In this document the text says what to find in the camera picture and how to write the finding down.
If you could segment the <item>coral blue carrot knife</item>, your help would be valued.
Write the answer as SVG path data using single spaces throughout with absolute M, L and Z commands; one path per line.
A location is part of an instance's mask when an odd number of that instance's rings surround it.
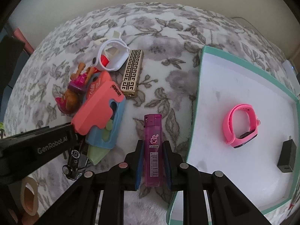
M 75 132 L 85 136 L 87 157 L 98 164 L 116 145 L 126 98 L 107 71 L 100 72 L 101 83 L 86 99 L 71 123 Z

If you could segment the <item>floral grey white blanket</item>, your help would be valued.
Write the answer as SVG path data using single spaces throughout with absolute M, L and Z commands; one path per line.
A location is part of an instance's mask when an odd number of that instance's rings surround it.
M 124 4 L 69 20 L 47 35 L 16 80 L 3 120 L 6 135 L 68 122 L 55 98 L 67 89 L 80 62 L 92 62 L 96 41 L 114 32 L 121 33 L 131 49 L 143 50 L 144 60 L 137 97 L 127 100 L 117 144 L 92 167 L 96 173 L 135 149 L 147 113 L 162 115 L 163 134 L 171 147 L 187 154 L 204 46 L 245 59 L 292 87 L 282 66 L 283 51 L 233 19 L 179 4 Z

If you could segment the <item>pink smart watch band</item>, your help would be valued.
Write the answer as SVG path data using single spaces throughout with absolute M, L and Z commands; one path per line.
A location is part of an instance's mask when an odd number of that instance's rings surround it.
M 237 149 L 257 137 L 260 120 L 252 105 L 229 105 L 225 110 L 221 125 L 224 145 Z

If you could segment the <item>black toy car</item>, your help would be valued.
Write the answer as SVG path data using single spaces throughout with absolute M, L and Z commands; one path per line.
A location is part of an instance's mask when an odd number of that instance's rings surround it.
M 88 145 L 83 140 L 75 144 L 69 151 L 69 158 L 62 171 L 67 179 L 77 180 L 92 165 L 87 157 Z

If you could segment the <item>gold patterned lighter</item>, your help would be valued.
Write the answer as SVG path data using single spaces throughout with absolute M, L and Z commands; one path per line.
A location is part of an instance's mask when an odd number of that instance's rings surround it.
M 143 50 L 137 49 L 130 51 L 120 88 L 126 98 L 137 97 L 138 82 L 140 78 L 143 58 Z

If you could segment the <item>white power strip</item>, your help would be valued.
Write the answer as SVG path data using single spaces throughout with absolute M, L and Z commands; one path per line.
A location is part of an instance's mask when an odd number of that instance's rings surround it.
M 282 66 L 288 76 L 288 78 L 290 80 L 294 80 L 294 79 L 297 79 L 296 76 L 296 72 L 294 70 L 294 67 L 292 65 L 292 63 L 289 61 L 289 60 L 285 60 L 283 63 L 282 63 Z

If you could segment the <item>black wall charger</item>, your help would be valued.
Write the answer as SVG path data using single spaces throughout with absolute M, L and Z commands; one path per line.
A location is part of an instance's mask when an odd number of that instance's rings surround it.
M 283 142 L 277 167 L 282 173 L 290 173 L 293 172 L 295 162 L 296 144 L 292 136 L 289 136 L 289 139 Z

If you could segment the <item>purple lighter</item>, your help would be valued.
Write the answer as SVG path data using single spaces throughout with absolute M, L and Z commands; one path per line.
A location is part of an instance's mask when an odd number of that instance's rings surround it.
M 159 187 L 163 179 L 163 156 L 161 144 L 162 115 L 144 116 L 144 185 L 147 188 Z

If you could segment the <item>orange blue carrot knife toy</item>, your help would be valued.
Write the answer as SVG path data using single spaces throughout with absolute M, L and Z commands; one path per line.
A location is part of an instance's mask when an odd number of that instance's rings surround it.
M 85 95 L 86 99 L 88 99 L 95 92 L 95 90 L 100 86 L 100 83 L 101 83 L 100 73 L 93 74 Z

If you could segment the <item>brown pink puppy toy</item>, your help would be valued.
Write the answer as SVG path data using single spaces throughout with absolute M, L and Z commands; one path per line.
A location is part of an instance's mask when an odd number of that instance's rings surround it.
M 81 104 L 81 96 L 87 91 L 87 84 L 95 72 L 94 67 L 88 67 L 85 72 L 86 64 L 81 62 L 77 71 L 70 76 L 67 90 L 61 97 L 55 97 L 58 109 L 64 114 L 75 113 Z

